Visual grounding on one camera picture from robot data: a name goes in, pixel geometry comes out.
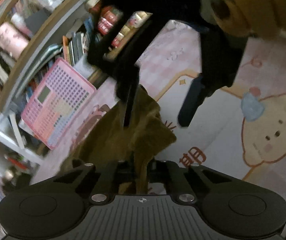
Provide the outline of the person hand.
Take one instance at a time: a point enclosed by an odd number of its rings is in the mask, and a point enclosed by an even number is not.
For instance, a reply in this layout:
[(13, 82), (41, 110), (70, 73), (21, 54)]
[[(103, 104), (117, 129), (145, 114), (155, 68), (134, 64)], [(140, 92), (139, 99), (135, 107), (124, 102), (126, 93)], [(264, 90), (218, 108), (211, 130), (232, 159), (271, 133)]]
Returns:
[(286, 33), (286, 0), (201, 0), (201, 16), (236, 37)]

